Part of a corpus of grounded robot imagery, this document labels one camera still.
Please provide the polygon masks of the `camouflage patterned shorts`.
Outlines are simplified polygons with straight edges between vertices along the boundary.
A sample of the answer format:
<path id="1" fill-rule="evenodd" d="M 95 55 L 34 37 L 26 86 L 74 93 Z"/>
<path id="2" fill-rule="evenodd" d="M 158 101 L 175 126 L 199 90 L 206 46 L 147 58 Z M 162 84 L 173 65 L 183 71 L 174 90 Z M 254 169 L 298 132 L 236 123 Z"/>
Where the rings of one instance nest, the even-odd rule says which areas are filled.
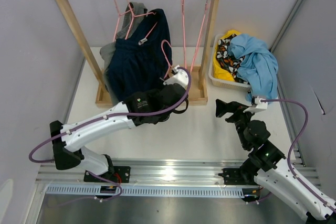
<path id="1" fill-rule="evenodd" d="M 237 34 L 232 34 L 218 40 L 215 59 L 220 69 L 216 73 L 215 78 L 247 84 L 248 82 L 237 76 L 238 68 L 245 59 L 245 56 L 235 58 L 228 52 L 228 46 L 231 40 L 236 36 Z"/>

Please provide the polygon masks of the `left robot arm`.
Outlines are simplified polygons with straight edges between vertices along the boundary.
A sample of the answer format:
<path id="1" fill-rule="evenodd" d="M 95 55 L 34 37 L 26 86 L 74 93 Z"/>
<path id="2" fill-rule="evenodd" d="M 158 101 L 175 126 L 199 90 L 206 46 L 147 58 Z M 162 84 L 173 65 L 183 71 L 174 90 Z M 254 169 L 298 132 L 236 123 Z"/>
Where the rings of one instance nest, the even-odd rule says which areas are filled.
<path id="1" fill-rule="evenodd" d="M 85 182 L 117 181 L 119 171 L 107 154 L 97 154 L 86 144 L 110 133 L 132 129 L 142 124 L 166 121 L 182 102 L 187 102 L 184 87 L 175 83 L 161 89 L 136 92 L 109 110 L 76 124 L 52 122 L 51 130 L 61 134 L 53 140 L 53 154 L 57 170 L 75 167 L 85 170 Z"/>

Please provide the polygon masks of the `light blue shorts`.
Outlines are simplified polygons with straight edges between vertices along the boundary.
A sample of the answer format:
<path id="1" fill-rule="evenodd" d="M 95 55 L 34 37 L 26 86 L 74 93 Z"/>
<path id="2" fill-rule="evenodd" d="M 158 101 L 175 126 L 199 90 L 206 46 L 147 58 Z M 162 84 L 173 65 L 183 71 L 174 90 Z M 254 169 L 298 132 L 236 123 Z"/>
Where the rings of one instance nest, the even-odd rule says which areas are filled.
<path id="1" fill-rule="evenodd" d="M 242 59 L 237 77 L 250 84 L 247 101 L 250 102 L 255 96 L 277 98 L 278 62 L 264 41 L 240 34 L 230 41 L 228 53 L 238 60 Z"/>

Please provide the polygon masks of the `pink hanger of yellow shorts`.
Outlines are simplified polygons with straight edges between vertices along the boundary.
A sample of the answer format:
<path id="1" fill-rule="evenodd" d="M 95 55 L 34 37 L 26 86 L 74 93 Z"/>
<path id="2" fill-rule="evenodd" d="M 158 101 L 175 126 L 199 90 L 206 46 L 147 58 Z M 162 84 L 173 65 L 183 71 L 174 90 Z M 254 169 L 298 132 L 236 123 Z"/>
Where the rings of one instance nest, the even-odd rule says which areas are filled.
<path id="1" fill-rule="evenodd" d="M 203 14 L 203 18 L 202 18 L 202 23 L 201 23 L 201 26 L 200 26 L 200 31 L 199 31 L 199 34 L 198 34 L 198 39 L 197 39 L 197 43 L 196 43 L 196 47 L 195 47 L 195 52 L 194 52 L 194 56 L 193 56 L 193 59 L 192 59 L 191 66 L 190 66 L 190 72 L 192 72 L 193 69 L 194 69 L 195 61 L 196 61 L 196 58 L 197 58 L 197 55 L 198 55 L 198 52 L 199 52 L 199 48 L 200 48 L 201 40 L 202 40 L 202 35 L 203 35 L 203 27 L 204 27 L 204 24 L 205 24 L 205 19 L 207 17 L 208 9 L 209 9 L 209 0 L 206 0 L 205 7 L 204 7 L 204 14 Z"/>

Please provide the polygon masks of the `yellow shorts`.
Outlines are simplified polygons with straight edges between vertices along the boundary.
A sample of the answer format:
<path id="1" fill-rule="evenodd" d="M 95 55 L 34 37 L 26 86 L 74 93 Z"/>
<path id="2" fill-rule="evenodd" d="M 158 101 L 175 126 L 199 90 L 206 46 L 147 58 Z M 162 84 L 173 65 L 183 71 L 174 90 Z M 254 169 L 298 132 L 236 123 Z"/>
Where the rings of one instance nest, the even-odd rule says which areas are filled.
<path id="1" fill-rule="evenodd" d="M 240 35 L 240 32 L 232 29 L 215 39 L 213 55 L 214 78 L 238 83 L 244 82 L 237 76 L 238 68 L 244 57 L 236 59 L 232 53 L 228 52 L 231 40 L 238 35 Z"/>

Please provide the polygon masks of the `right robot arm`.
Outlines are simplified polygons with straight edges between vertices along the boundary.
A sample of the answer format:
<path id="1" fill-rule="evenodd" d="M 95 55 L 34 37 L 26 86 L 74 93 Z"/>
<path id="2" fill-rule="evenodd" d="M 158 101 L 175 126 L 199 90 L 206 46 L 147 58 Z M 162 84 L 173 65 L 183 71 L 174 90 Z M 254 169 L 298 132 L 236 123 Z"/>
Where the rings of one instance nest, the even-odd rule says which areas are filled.
<path id="1" fill-rule="evenodd" d="M 324 194 L 293 167 L 290 156 L 295 143 L 285 155 L 270 141 L 266 123 L 253 120 L 268 108 L 271 99 L 253 97 L 251 105 L 216 99 L 217 118 L 231 114 L 227 123 L 235 126 L 241 146 L 248 158 L 239 168 L 223 168 L 218 175 L 225 185 L 255 185 L 281 199 L 305 223 L 335 223 L 335 200 Z"/>

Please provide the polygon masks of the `pink hanger of blue shorts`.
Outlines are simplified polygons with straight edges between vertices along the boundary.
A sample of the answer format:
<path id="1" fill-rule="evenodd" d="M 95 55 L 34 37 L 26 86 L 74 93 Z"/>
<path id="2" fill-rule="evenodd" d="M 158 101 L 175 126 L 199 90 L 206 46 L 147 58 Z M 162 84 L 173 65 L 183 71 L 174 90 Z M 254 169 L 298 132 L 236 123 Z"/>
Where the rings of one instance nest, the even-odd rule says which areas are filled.
<path id="1" fill-rule="evenodd" d="M 173 62 L 173 61 L 172 61 L 172 60 L 169 60 L 169 58 L 168 58 L 168 56 L 167 56 L 167 54 L 166 54 L 166 52 L 165 52 L 165 49 L 164 49 L 164 45 L 165 45 L 165 44 L 167 44 L 168 47 L 169 47 L 170 49 L 172 49 L 172 46 L 171 46 L 170 42 L 168 42 L 166 39 L 164 39 L 164 40 L 161 41 L 161 51 L 162 51 L 163 56 L 165 57 L 165 60 L 166 60 L 166 63 L 167 63 L 167 71 L 166 71 L 166 73 L 165 73 L 165 75 L 164 75 L 163 80 L 166 80 L 166 79 L 167 79 L 167 77 L 168 77 L 170 71 L 171 71 L 172 68 L 173 68 L 173 65 L 172 65 L 172 62 Z"/>

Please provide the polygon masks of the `pink hanger of camouflage shorts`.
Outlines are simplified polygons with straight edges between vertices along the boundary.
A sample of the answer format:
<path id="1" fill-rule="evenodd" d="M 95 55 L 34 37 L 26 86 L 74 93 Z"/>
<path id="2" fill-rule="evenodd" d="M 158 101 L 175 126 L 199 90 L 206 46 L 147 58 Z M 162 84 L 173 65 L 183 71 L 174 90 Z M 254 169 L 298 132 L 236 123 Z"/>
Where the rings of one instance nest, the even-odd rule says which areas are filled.
<path id="1" fill-rule="evenodd" d="M 184 0 L 181 0 L 181 10 L 182 10 L 182 35 L 183 35 L 183 57 L 184 57 L 184 68 L 187 68 Z"/>

